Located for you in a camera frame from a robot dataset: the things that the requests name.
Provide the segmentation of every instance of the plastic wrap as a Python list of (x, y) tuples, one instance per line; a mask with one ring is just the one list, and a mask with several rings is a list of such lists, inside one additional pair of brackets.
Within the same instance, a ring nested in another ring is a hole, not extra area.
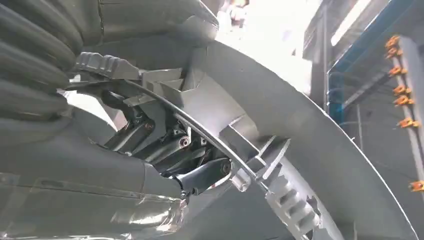
[(186, 206), (166, 196), (0, 173), (0, 239), (146, 239), (177, 231)]

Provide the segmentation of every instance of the orange clip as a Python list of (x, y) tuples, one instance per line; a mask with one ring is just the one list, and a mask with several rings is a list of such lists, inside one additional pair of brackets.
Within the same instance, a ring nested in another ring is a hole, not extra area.
[(414, 104), (414, 101), (408, 98), (406, 95), (401, 95), (393, 103), (396, 104), (396, 106), (399, 106), (405, 104)]
[(409, 184), (411, 192), (422, 192), (424, 191), (424, 181), (415, 181)]
[(407, 128), (407, 127), (415, 127), (416, 128), (416, 127), (420, 126), (418, 121), (413, 121), (410, 117), (403, 119), (397, 125), (400, 126), (403, 129)]
[(407, 72), (408, 71), (405, 68), (401, 68), (400, 66), (395, 66), (388, 72), (388, 75), (390, 77), (393, 77), (398, 74), (406, 74)]
[(394, 45), (398, 44), (399, 42), (399, 36), (398, 35), (394, 35), (392, 36), (385, 44), (385, 47), (387, 49), (392, 48)]
[(393, 89), (393, 93), (395, 96), (398, 96), (399, 94), (410, 94), (411, 89), (409, 87), (405, 87), (404, 85), (399, 85), (395, 89)]
[(392, 58), (395, 55), (401, 56), (402, 54), (404, 54), (404, 51), (400, 49), (398, 50), (396, 47), (392, 47), (388, 50), (386, 59)]

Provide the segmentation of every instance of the bright light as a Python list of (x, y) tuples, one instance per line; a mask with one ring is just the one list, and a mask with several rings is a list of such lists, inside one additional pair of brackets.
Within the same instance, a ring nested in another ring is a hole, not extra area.
[(331, 38), (331, 45), (335, 46), (340, 39), (345, 35), (346, 31), (352, 26), (355, 20), (361, 15), (364, 9), (368, 6), (371, 0), (358, 0), (352, 10), (347, 14), (346, 18), (341, 22), (337, 31)]

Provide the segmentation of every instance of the metal rack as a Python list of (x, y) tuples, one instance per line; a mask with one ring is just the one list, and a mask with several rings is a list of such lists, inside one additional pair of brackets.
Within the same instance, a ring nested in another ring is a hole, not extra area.
[(393, 62), (389, 77), (396, 78), (393, 90), (396, 106), (402, 107), (405, 119), (398, 125), (406, 129), (411, 143), (418, 180), (410, 184), (413, 192), (424, 193), (424, 69), (418, 46), (408, 37), (395, 35), (385, 44), (387, 58)]

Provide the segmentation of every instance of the bolt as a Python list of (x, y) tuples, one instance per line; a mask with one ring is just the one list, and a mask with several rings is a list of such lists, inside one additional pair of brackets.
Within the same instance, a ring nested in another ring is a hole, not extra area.
[(145, 129), (152, 129), (153, 128), (153, 125), (150, 124), (150, 123), (146, 123), (146, 124), (144, 124), (144, 128)]
[(187, 145), (189, 145), (189, 140), (187, 139), (187, 138), (182, 138), (180, 141), (179, 141), (179, 145), (182, 147), (182, 148), (184, 148), (184, 147), (187, 147)]

